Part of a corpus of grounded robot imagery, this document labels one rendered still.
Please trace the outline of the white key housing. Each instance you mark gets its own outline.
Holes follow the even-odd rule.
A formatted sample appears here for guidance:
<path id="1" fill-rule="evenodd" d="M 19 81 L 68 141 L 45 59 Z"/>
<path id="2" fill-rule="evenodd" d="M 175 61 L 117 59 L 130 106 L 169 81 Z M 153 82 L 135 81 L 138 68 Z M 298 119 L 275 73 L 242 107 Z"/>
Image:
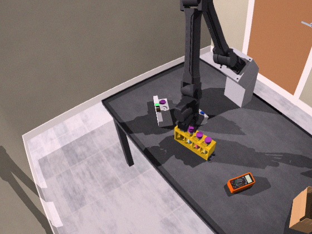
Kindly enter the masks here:
<path id="1" fill-rule="evenodd" d="M 208 123 L 207 122 L 208 116 L 201 109 L 199 109 L 199 114 L 204 115 L 204 120 L 202 121 L 201 125 L 199 126 L 199 128 L 200 128 L 200 127 L 202 127 Z"/>

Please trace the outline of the orange digital multimeter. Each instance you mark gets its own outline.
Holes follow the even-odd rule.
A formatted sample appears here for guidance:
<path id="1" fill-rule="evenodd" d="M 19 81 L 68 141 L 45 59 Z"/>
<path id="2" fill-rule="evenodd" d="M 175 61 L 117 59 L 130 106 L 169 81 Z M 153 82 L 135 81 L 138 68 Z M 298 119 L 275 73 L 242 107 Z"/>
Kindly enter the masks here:
<path id="1" fill-rule="evenodd" d="M 249 173 L 246 173 L 244 175 L 241 175 L 239 177 L 236 177 L 236 178 L 233 178 L 233 179 L 230 179 L 227 183 L 231 193 L 235 193 L 235 192 L 238 192 L 240 190 L 243 190 L 245 188 L 248 188 L 252 185 L 254 185 L 255 183 L 255 180 L 252 176 L 252 174 L 249 172 Z"/>

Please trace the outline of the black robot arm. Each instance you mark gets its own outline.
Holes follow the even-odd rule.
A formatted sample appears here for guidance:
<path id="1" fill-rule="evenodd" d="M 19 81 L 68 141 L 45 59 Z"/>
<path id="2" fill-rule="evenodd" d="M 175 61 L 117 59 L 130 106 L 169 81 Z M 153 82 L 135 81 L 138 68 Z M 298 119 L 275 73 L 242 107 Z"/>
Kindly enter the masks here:
<path id="1" fill-rule="evenodd" d="M 196 124 L 198 121 L 199 112 L 197 111 L 202 98 L 199 73 L 202 15 L 214 44 L 212 49 L 214 63 L 221 67 L 226 65 L 226 68 L 231 69 L 237 75 L 246 63 L 226 43 L 213 0 L 180 0 L 180 11 L 184 11 L 186 19 L 184 71 L 181 81 L 183 98 L 175 106 L 174 116 L 179 121 L 178 129 L 187 132 L 190 124 Z"/>

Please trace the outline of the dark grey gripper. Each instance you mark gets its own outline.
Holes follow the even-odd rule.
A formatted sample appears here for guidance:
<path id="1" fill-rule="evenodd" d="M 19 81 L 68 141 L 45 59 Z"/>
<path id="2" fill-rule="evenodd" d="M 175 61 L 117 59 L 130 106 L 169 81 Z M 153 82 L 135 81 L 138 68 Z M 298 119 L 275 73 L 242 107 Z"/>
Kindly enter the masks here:
<path id="1" fill-rule="evenodd" d="M 199 118 L 198 118 L 198 121 L 196 122 L 196 124 L 191 123 L 190 126 L 194 127 L 194 133 L 196 133 L 196 131 L 199 128 L 199 126 L 201 125 L 203 119 L 204 119 L 204 115 L 199 114 Z"/>

